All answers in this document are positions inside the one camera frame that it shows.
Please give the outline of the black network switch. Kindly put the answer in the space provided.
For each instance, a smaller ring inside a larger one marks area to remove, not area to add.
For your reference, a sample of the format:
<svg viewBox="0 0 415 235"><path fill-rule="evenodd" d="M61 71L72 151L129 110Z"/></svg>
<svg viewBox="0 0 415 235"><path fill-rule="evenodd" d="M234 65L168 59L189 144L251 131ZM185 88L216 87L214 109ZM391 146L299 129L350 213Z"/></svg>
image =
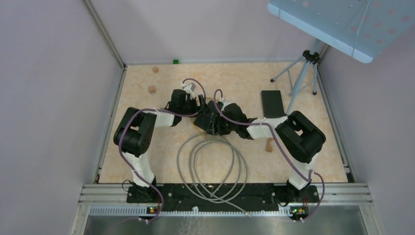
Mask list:
<svg viewBox="0 0 415 235"><path fill-rule="evenodd" d="M280 90L261 91L261 104L265 118L281 118L285 116Z"/></svg>
<svg viewBox="0 0 415 235"><path fill-rule="evenodd" d="M210 113L210 112L217 113L213 100L209 100L209 102L207 103L207 113ZM200 114L198 117L196 117L193 124L205 131L206 126L205 126L205 119L203 116L204 114Z"/></svg>

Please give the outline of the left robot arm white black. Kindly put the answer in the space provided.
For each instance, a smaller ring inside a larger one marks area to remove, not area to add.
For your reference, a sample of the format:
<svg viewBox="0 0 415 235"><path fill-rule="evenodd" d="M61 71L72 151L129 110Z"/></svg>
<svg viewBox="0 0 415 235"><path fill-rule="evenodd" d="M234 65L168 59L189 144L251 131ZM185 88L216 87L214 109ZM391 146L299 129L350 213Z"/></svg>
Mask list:
<svg viewBox="0 0 415 235"><path fill-rule="evenodd" d="M152 172L148 149L154 129L174 127L182 118L197 117L206 104L206 93L195 96L192 91L175 89L171 100L163 108L125 111L113 137L122 159L131 169L132 187L144 202L152 202L157 196L156 176Z"/></svg>

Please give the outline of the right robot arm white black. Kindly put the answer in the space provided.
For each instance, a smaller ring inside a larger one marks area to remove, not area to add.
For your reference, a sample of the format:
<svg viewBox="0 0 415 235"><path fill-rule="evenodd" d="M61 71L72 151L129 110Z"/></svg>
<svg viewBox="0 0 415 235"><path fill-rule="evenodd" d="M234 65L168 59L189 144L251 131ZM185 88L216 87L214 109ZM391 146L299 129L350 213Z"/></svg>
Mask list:
<svg viewBox="0 0 415 235"><path fill-rule="evenodd" d="M209 101L207 110L197 121L198 127L211 135L235 132L247 140L271 139L276 141L284 158L292 167L287 182L287 196L301 201L311 181L316 158L326 141L325 134L303 113L294 111L277 118L247 118L235 103Z"/></svg>

